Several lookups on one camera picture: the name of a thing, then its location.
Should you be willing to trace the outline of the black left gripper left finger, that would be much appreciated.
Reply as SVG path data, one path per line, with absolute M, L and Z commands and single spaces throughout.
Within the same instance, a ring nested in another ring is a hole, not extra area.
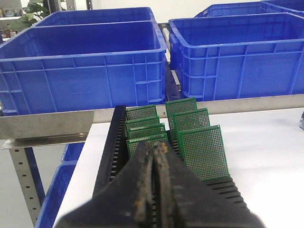
M 151 228 L 151 144 L 140 142 L 114 180 L 90 201 L 62 217 L 56 227 Z

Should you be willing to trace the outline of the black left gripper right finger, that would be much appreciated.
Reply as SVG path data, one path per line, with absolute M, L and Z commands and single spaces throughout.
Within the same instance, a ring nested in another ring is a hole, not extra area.
M 168 141 L 153 147 L 160 176 L 161 209 L 177 228 L 263 228 L 232 178 L 199 180 Z

